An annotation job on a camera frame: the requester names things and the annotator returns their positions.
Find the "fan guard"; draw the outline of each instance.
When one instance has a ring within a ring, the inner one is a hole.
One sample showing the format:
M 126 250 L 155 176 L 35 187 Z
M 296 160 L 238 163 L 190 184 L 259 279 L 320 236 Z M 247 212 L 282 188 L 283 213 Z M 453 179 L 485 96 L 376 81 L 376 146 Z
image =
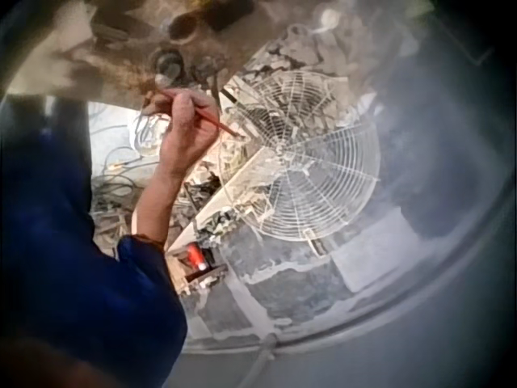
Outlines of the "fan guard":
M 380 165 L 375 126 L 345 78 L 289 71 L 242 84 L 223 135 L 221 183 L 239 216 L 289 241 L 322 238 L 367 204 Z

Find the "wire fan grille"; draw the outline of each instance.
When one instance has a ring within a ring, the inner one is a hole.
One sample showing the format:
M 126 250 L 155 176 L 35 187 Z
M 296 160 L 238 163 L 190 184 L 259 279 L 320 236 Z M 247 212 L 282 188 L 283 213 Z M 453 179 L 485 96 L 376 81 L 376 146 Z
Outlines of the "wire fan grille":
M 221 181 L 240 216 L 291 241 L 321 238 L 368 202 L 380 165 L 376 129 L 347 81 L 284 72 L 239 93 L 221 138 Z

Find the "hand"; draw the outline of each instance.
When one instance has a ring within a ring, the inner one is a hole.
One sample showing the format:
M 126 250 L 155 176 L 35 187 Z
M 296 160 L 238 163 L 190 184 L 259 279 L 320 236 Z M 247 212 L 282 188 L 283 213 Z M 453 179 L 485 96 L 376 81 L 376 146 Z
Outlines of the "hand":
M 167 96 L 156 94 L 142 113 L 171 116 L 158 167 L 168 175 L 183 178 L 219 136 L 217 127 L 197 115 L 194 106 L 214 117 L 219 117 L 219 112 L 215 101 L 202 93 L 184 89 L 171 89 L 167 93 L 174 95 L 173 102 Z

